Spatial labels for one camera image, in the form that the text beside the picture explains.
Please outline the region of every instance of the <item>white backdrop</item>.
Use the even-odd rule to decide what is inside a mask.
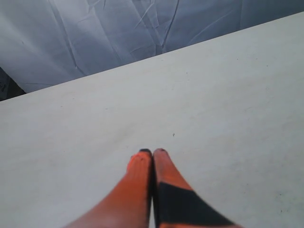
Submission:
[[[31,92],[303,10],[303,0],[0,0],[0,67]]]

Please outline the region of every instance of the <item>white board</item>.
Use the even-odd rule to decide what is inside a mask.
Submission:
[[[304,13],[0,103],[0,227],[56,228],[167,149],[245,227],[304,224]]]

